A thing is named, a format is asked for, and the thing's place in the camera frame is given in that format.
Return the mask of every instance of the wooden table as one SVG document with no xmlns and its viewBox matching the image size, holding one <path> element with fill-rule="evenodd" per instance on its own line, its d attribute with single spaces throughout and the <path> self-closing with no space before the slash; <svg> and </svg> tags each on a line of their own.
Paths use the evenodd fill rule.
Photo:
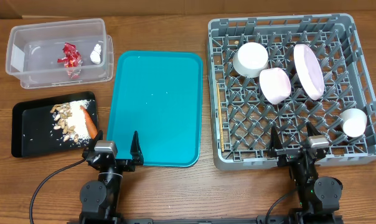
<svg viewBox="0 0 376 224">
<path fill-rule="evenodd" d="M 357 24 L 368 70 L 376 94 L 376 11 L 350 12 Z M 127 50 L 195 52 L 205 62 L 207 23 L 212 18 L 275 16 L 277 13 L 105 17 L 113 38 L 115 61 Z M 38 184 L 51 172 L 78 161 L 81 151 L 29 159 L 11 156 L 12 107 L 21 101 L 91 90 L 98 103 L 100 128 L 107 130 L 114 80 L 106 83 L 39 90 L 21 88 L 19 80 L 4 70 L 6 47 L 12 27 L 51 20 L 0 21 L 0 223 L 28 223 L 29 202 Z M 287 169 L 223 172 L 215 168 L 210 131 L 210 98 L 204 68 L 200 158 L 187 169 L 139 167 L 125 174 L 119 211 L 127 218 L 231 218 L 264 215 L 270 205 L 293 188 Z M 341 209 L 346 223 L 376 223 L 376 161 L 366 166 L 320 167 L 319 174 L 344 184 Z M 87 165 L 74 167 L 50 179 L 34 204 L 36 223 L 65 223 L 81 211 L 82 185 L 97 178 Z M 273 213 L 285 214 L 297 207 L 292 197 Z"/>
</svg>

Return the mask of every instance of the blue tray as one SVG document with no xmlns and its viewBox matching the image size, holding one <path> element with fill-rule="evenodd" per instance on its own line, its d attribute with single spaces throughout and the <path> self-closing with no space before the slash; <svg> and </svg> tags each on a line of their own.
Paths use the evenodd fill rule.
<svg viewBox="0 0 376 224">
<path fill-rule="evenodd" d="M 200 152 L 203 63 L 192 53 L 129 51 L 119 58 L 107 140 L 130 159 L 138 131 L 146 166 L 193 166 Z"/>
</svg>

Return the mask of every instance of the orange carrot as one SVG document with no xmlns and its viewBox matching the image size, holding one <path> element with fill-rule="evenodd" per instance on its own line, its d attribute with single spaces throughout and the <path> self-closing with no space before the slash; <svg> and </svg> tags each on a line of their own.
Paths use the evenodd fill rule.
<svg viewBox="0 0 376 224">
<path fill-rule="evenodd" d="M 86 119 L 87 131 L 90 134 L 90 137 L 92 139 L 94 139 L 96 134 L 98 134 L 98 131 L 96 130 L 95 124 L 94 124 L 93 120 L 91 120 L 91 117 L 88 114 L 87 110 L 83 106 L 80 106 L 80 109 L 82 109 L 83 112 L 84 112 L 84 117 Z"/>
</svg>

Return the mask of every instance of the red and white package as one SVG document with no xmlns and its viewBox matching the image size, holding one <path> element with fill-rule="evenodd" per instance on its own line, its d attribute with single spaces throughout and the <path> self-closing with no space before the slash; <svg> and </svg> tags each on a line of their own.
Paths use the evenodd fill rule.
<svg viewBox="0 0 376 224">
<path fill-rule="evenodd" d="M 82 66 L 83 60 L 80 53 L 76 50 L 76 46 L 73 44 L 65 43 L 65 47 L 62 49 L 65 53 L 65 57 L 58 59 L 58 63 L 63 63 L 65 68 L 79 67 Z M 67 71 L 70 78 L 78 78 L 81 69 L 75 69 L 72 71 Z"/>
</svg>

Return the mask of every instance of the white paper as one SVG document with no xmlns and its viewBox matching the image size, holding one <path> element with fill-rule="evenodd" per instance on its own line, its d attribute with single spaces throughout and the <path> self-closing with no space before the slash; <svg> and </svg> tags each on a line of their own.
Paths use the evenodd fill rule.
<svg viewBox="0 0 376 224">
<path fill-rule="evenodd" d="M 19 49 L 19 47 L 12 46 L 11 52 L 11 66 L 14 67 L 16 70 L 23 72 L 24 71 L 24 61 L 25 61 L 25 53 Z"/>
</svg>

